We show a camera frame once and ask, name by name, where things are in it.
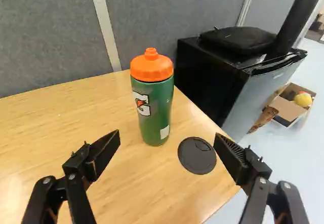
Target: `white wall trim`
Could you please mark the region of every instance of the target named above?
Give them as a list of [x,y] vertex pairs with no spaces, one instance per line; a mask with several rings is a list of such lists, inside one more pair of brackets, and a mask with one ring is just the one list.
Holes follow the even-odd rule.
[[111,67],[113,71],[120,71],[122,67],[120,65],[118,50],[111,27],[106,0],[93,0],[93,3],[95,5],[99,25],[101,28],[103,39],[105,41]]
[[252,0],[244,0],[241,12],[239,14],[236,26],[243,26],[247,17]]

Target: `black thermos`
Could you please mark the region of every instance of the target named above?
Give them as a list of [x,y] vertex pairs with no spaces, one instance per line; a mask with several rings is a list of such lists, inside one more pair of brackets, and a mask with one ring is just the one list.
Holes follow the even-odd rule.
[[297,40],[318,0],[295,0],[273,43],[269,57],[286,55]]

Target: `white label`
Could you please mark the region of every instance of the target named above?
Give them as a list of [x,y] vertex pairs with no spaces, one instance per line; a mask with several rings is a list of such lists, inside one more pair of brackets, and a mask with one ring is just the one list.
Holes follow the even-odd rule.
[[279,77],[281,77],[281,76],[283,76],[283,75],[284,75],[284,73],[280,73],[280,74],[274,76],[273,79],[275,80],[275,79],[277,79],[277,78],[279,78]]
[[166,138],[169,135],[169,132],[170,132],[170,125],[167,125],[165,128],[160,129],[161,139]]
[[136,91],[133,91],[133,96],[135,98],[138,113],[143,116],[150,116],[151,108],[148,104],[148,95],[142,95]]

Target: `screw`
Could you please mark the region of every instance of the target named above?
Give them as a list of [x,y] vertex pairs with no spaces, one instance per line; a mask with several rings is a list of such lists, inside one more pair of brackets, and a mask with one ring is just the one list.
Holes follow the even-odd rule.
[[289,183],[287,183],[287,182],[285,182],[283,185],[284,185],[287,189],[290,189],[290,188],[291,188],[290,185],[289,185]]
[[267,180],[265,180],[264,178],[260,178],[260,183],[263,183],[263,184],[266,184],[267,183]]
[[51,179],[49,177],[45,178],[43,181],[43,184],[49,183],[51,181]]
[[75,174],[74,173],[69,175],[69,180],[72,180],[74,178],[75,178]]

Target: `gatorade logo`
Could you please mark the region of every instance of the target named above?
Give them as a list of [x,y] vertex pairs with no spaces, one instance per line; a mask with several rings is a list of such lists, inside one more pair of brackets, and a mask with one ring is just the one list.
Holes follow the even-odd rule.
[[148,95],[142,95],[133,91],[133,96],[135,98],[138,113],[143,116],[150,116],[151,108],[148,105]]

